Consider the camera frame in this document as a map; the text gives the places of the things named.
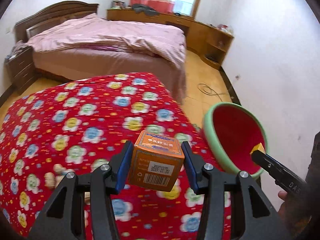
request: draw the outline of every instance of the wooden cabinet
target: wooden cabinet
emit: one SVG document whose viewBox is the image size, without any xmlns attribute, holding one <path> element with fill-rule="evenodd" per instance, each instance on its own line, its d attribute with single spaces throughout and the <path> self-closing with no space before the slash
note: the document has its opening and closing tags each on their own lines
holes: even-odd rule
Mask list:
<svg viewBox="0 0 320 240">
<path fill-rule="evenodd" d="M 173 25 L 183 30 L 187 48 L 198 54 L 209 66 L 219 69 L 231 45 L 233 36 L 214 27 L 194 21 L 193 17 L 159 14 L 147 16 L 131 9 L 109 9 L 107 20 L 134 21 Z"/>
<path fill-rule="evenodd" d="M 4 61 L 4 66 L 20 95 L 37 80 L 31 47 L 27 47 L 22 52 L 7 58 Z"/>
<path fill-rule="evenodd" d="M 192 22 L 187 36 L 187 47 L 195 50 L 197 54 L 202 54 L 204 42 L 210 31 L 208 25 Z"/>
</svg>

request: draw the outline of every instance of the screw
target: screw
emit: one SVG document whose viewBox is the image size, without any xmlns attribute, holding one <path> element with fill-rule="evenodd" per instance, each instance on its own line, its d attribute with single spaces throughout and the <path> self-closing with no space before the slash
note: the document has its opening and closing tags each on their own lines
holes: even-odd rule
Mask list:
<svg viewBox="0 0 320 240">
<path fill-rule="evenodd" d="M 74 173 L 74 172 L 69 172 L 69 173 L 67 173 L 67 178 L 68 178 L 68 179 L 72 179 L 74 176 L 75 176 L 75 173 Z"/>
<path fill-rule="evenodd" d="M 249 176 L 249 174 L 248 174 L 246 171 L 241 171 L 241 172 L 240 172 L 240 176 L 241 176 L 242 178 L 247 178 L 247 177 Z"/>
<path fill-rule="evenodd" d="M 101 170 L 103 171 L 107 171 L 110 169 L 110 166 L 108 164 L 103 164 L 101 167 L 100 167 Z"/>
<path fill-rule="evenodd" d="M 213 169 L 213 165 L 210 164 L 210 163 L 206 163 L 204 166 L 203 166 L 207 171 L 211 171 Z"/>
</svg>

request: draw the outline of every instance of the orange box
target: orange box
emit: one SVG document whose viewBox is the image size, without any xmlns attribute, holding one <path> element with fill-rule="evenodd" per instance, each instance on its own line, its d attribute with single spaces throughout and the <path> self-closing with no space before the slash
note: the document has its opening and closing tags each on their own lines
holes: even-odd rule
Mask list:
<svg viewBox="0 0 320 240">
<path fill-rule="evenodd" d="M 170 192 L 183 161 L 177 139 L 142 131 L 134 145 L 129 181 L 139 187 Z"/>
</svg>

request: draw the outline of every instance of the red floral blanket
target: red floral blanket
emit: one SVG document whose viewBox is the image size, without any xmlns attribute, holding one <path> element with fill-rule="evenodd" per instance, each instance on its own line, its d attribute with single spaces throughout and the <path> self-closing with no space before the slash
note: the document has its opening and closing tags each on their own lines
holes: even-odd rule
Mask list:
<svg viewBox="0 0 320 240">
<path fill-rule="evenodd" d="M 141 130 L 188 141 L 206 162 L 218 164 L 207 144 L 159 80 L 150 73 L 95 77 L 49 88 L 11 105 L 0 132 L 0 206 L 17 232 L 28 232 L 49 198 L 44 175 L 91 172 L 119 153 Z M 171 192 L 126 184 L 112 204 L 122 239 L 196 239 L 204 197 L 189 188 L 184 169 Z M 225 192 L 224 239 L 230 237 Z M 85 207 L 92 239 L 90 206 Z"/>
</svg>

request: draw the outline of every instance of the pink blanket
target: pink blanket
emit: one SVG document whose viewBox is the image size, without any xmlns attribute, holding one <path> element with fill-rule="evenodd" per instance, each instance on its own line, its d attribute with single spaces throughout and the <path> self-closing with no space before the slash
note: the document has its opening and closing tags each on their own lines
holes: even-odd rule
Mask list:
<svg viewBox="0 0 320 240">
<path fill-rule="evenodd" d="M 130 51 L 155 53 L 183 68 L 186 46 L 182 30 L 153 23 L 106 21 L 89 15 L 65 21 L 27 43 L 36 52 L 79 48 L 83 45 L 121 46 Z"/>
</svg>

